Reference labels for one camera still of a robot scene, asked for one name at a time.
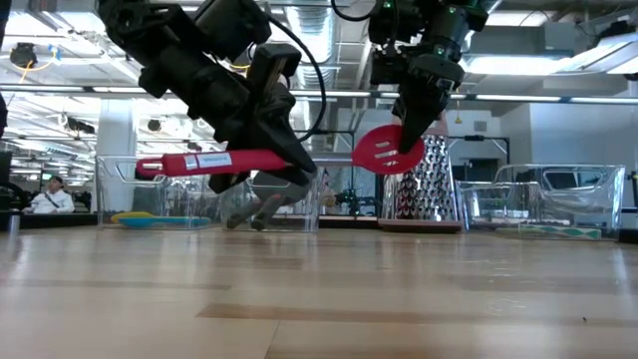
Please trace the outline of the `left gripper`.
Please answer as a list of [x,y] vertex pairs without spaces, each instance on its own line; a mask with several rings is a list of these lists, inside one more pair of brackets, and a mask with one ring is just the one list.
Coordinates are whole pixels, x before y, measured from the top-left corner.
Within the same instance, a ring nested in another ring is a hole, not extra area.
[[213,137],[227,142],[228,150],[269,150],[292,166],[254,176],[250,172],[210,175],[208,187],[215,193],[240,184],[259,189],[308,186],[311,173],[317,171],[291,128],[289,115],[296,100],[282,84],[259,101],[249,100],[249,90],[235,74],[198,51],[167,47],[143,68],[139,85],[156,98],[172,92],[187,104],[187,115],[213,127]]

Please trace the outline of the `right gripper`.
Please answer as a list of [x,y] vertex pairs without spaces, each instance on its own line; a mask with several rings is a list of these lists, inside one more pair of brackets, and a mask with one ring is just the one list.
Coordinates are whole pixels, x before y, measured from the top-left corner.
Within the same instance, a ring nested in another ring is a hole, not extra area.
[[[450,100],[449,91],[457,88],[465,71],[459,64],[461,42],[467,34],[464,19],[434,19],[429,23],[421,20],[401,20],[398,37],[405,38],[422,31],[422,40],[417,45],[398,47],[401,74],[399,92],[403,121],[399,151],[407,153],[426,135],[447,136],[446,107]],[[443,91],[436,101],[436,117],[431,97],[428,94],[408,92],[415,89]]]

